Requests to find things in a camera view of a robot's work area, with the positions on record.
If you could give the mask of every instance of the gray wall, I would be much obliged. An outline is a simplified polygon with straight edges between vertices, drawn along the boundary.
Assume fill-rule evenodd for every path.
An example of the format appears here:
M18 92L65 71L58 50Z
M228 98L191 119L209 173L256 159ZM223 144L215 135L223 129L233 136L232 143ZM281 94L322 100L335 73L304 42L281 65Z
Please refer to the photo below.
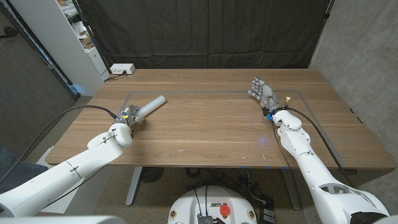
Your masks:
M309 66L322 73L398 162L398 1L337 0ZM398 214L398 169L360 172L360 189Z

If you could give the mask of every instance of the white cylindrical tube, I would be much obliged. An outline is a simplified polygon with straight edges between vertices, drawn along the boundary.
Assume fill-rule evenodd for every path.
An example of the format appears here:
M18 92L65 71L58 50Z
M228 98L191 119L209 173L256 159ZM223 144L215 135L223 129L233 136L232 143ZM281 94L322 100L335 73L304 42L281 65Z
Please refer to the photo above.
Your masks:
M148 103L147 105L139 109L136 113L136 118L139 119L147 116L150 112L154 111L156 108L160 107L165 102L166 99L164 98L164 96L160 95L158 98L154 99L152 102Z

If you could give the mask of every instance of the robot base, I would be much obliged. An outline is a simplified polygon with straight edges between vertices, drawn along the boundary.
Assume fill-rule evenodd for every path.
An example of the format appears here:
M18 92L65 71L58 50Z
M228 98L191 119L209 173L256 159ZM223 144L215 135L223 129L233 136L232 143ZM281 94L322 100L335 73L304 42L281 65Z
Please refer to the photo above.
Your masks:
M195 195L195 191L191 190L174 202L170 209L168 224L207 223L198 221L198 217L206 216L206 209L209 216L208 218L211 217L213 220L218 218L218 220L220 220L214 222L208 220L209 223L257 223L257 217L251 204L235 191L227 189L226 187L208 186L206 197L206 186L203 186L197 188L196 192L198 198ZM220 213L220 208L224 204L226 204L230 210L227 216L223 216Z

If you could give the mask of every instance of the black curtain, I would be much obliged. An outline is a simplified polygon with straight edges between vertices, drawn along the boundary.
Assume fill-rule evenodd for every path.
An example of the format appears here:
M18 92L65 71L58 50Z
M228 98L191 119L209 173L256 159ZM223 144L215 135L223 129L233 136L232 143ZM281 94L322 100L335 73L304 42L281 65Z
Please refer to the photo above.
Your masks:
M109 65L307 68L329 1L78 0Z

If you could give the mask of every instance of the power strip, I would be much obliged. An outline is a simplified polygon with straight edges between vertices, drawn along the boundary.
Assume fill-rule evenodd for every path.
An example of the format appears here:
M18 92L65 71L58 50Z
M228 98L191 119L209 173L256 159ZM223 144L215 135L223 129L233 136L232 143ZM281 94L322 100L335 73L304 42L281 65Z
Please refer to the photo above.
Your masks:
M135 69L136 68L133 63L114 63L111 66L113 75L120 75L123 71L126 71L126 74L132 74Z

